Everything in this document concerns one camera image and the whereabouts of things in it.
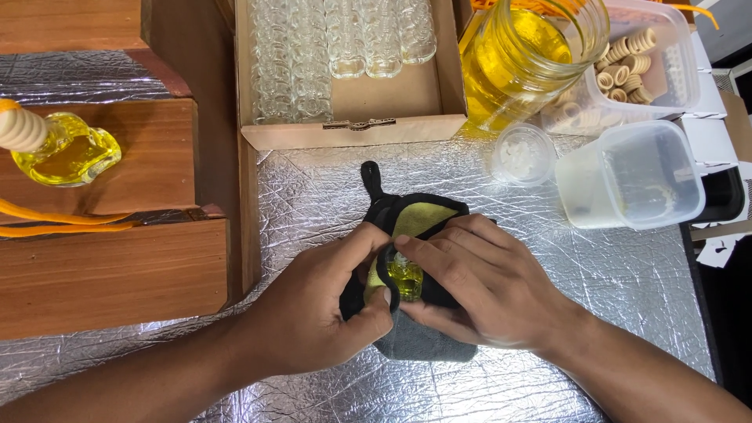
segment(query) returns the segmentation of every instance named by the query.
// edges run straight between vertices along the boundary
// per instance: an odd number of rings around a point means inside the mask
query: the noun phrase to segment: large glass jar
[[[572,85],[608,44],[602,0],[499,0],[462,53],[468,120],[503,130]]]

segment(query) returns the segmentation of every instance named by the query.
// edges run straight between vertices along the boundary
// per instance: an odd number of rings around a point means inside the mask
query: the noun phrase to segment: glass bottle
[[[462,53],[468,120],[502,131],[570,87],[608,43],[602,0],[496,2]]]
[[[365,73],[393,78],[402,70],[397,7],[394,0],[362,0],[365,26]]]
[[[329,69],[335,78],[365,73],[365,41],[360,1],[324,0]]]
[[[326,49],[326,20],[321,0],[290,0],[290,71],[293,121],[332,120],[332,76]]]
[[[418,301],[420,299],[420,294],[423,292],[423,269],[420,266],[397,252],[392,260],[387,261],[387,274],[397,285],[400,300]]]
[[[398,0],[402,62],[428,62],[436,53],[430,0]]]
[[[288,57],[287,3],[277,0],[250,0],[250,18],[254,25],[251,53],[253,122],[256,125],[292,123],[293,90]]]
[[[0,112],[0,147],[11,151],[31,179],[57,187],[88,184],[122,156],[112,135],[90,128],[75,114],[53,113],[43,119],[20,106]]]

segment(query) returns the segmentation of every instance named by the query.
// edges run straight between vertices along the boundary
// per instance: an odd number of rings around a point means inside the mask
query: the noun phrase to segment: yellow oil
[[[499,22],[501,4],[490,12],[490,21],[478,30],[462,54],[468,120],[494,132],[537,113],[565,84],[560,79],[547,81],[534,75],[538,65],[529,58],[530,52],[553,62],[572,62],[562,33],[532,11],[510,11],[511,25],[524,44],[523,48],[516,46]]]
[[[72,113],[54,113],[45,119],[49,133],[32,153],[12,152],[18,167],[46,185],[75,187],[88,184],[120,161],[120,146],[112,135],[89,128]]]
[[[400,253],[387,262],[387,274],[399,289],[401,301],[418,301],[423,291],[423,269]]]

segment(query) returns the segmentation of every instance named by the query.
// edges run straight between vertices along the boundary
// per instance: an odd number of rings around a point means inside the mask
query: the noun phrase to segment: microfiber cloth
[[[371,207],[363,218],[392,237],[405,234],[428,239],[444,229],[451,218],[469,214],[464,202],[427,193],[405,196],[386,194],[381,189],[381,174],[374,162],[365,162],[360,169],[363,184],[371,197]],[[371,264],[364,284],[353,272],[340,296],[340,310],[345,320],[365,305],[370,294],[380,286],[387,286],[392,294],[390,311],[394,327],[374,342],[388,358],[416,361],[470,361],[478,351],[476,345],[466,344],[443,333],[414,322],[399,310],[399,290],[386,271],[386,255],[394,253],[393,245],[382,250]],[[431,275],[424,273],[420,298],[431,304],[456,309],[458,302]]]

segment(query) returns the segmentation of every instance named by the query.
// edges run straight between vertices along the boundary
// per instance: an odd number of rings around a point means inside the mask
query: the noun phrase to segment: table
[[[146,82],[144,89],[153,90],[154,81]],[[37,100],[46,95],[29,89]],[[65,90],[74,88],[60,89],[53,100],[70,99]],[[143,90],[135,84],[135,91]],[[117,95],[127,96],[127,90]],[[553,140],[559,155],[589,141]],[[374,160],[386,192],[421,191],[467,202],[471,212],[496,219],[522,239],[566,295],[714,378],[678,226],[576,230],[554,183],[507,187],[487,176],[492,148],[493,140],[461,132],[443,142],[259,152],[264,276],[245,302],[224,315],[257,298],[298,252],[345,234],[362,219],[368,196],[359,166]],[[0,342],[0,403],[220,317]],[[567,422],[603,421],[603,415],[563,373],[525,351],[480,348],[473,361],[456,364],[389,361],[368,347],[333,369],[274,377],[235,392],[195,421],[272,420]]]

